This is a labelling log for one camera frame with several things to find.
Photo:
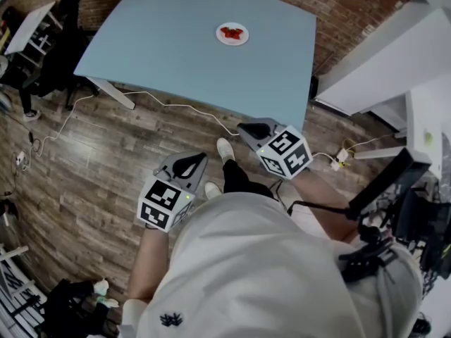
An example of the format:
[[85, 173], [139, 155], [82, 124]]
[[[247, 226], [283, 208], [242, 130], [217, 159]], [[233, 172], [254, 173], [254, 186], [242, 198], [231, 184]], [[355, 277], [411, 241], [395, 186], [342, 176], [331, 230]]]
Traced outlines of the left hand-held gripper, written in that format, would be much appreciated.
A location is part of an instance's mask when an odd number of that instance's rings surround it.
[[137, 219], [162, 232], [174, 228], [191, 209], [207, 163], [204, 152], [167, 157], [145, 181], [138, 199]]

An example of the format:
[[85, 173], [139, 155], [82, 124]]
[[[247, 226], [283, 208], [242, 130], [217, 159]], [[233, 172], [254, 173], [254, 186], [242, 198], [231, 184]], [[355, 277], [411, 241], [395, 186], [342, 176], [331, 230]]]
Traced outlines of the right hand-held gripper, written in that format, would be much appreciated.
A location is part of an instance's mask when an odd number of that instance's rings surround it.
[[239, 123], [237, 131], [268, 172], [291, 180], [308, 167], [313, 156], [302, 133], [291, 125], [267, 142], [279, 125], [272, 118], [252, 118]]

